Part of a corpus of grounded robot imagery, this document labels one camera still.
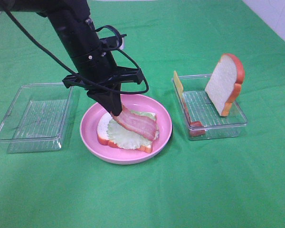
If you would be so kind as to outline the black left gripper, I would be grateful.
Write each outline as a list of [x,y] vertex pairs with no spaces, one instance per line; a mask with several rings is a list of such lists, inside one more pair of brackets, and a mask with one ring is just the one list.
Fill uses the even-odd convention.
[[135,68],[118,66],[111,53],[88,53],[86,55],[72,58],[77,68],[77,73],[63,79],[64,85],[79,86],[87,92],[87,96],[98,102],[108,113],[119,116],[122,112],[121,97],[118,93],[122,83],[140,84],[143,80],[142,70],[136,62],[126,56]]

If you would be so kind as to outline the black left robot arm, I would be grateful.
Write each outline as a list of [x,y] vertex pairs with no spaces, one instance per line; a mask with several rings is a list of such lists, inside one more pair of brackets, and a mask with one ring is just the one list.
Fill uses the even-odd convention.
[[[118,116],[122,83],[145,82],[139,66],[118,66],[113,51],[122,52],[124,34],[110,25],[104,28],[113,32],[112,37],[99,38],[103,28],[95,28],[90,18],[90,8],[85,0],[0,0],[0,11],[6,12],[19,29],[41,50],[52,57],[70,74],[63,79],[66,88],[79,86],[88,97],[97,101],[108,113]],[[49,19],[77,71],[74,72],[45,47],[41,46],[15,19],[12,13],[35,12]]]

